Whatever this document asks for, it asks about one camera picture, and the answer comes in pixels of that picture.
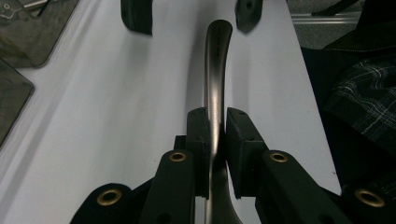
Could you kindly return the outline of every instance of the brass grommet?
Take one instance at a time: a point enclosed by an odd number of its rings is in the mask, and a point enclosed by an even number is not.
[[[385,206],[385,201],[371,192],[368,189],[357,189],[355,190],[355,196],[363,203],[370,205],[372,207],[383,207]]]
[[[271,153],[270,158],[273,161],[277,161],[277,162],[286,162],[286,161],[288,161],[288,157],[283,155],[282,153],[279,153],[279,152]]]
[[[186,160],[187,156],[181,152],[174,152],[169,156],[169,160],[171,161],[184,161]]]
[[[119,189],[108,189],[103,191],[98,196],[96,202],[102,206],[109,206],[111,204],[118,202],[121,196],[122,196],[122,192]]]

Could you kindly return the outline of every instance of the white table surface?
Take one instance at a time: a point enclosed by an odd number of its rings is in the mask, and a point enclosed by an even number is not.
[[[120,0],[81,0],[0,155],[0,223],[68,223],[97,187],[154,176],[187,113],[203,106],[205,33],[233,25],[226,106],[246,111],[268,147],[292,154],[339,193],[326,136],[285,0],[264,0],[249,35],[235,0],[155,0],[153,37],[128,31]],[[204,204],[197,199],[196,223]],[[253,199],[234,203],[259,223]]]

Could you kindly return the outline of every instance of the metal handle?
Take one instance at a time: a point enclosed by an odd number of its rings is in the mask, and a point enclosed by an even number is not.
[[[213,21],[206,34],[205,107],[210,130],[209,197],[205,202],[205,223],[241,223],[233,210],[228,187],[222,137],[224,136],[224,77],[227,51],[233,27],[227,21]]]

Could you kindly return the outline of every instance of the plaid fabric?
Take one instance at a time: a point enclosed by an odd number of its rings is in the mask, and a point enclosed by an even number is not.
[[[348,68],[323,109],[396,158],[396,55]]]

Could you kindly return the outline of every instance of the curved metal bar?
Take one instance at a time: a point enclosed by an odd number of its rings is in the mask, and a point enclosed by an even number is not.
[[[241,223],[233,210],[228,187],[224,137],[224,76],[233,27],[227,21],[212,22],[205,46],[205,108],[210,130],[209,197],[205,202],[206,224]]]

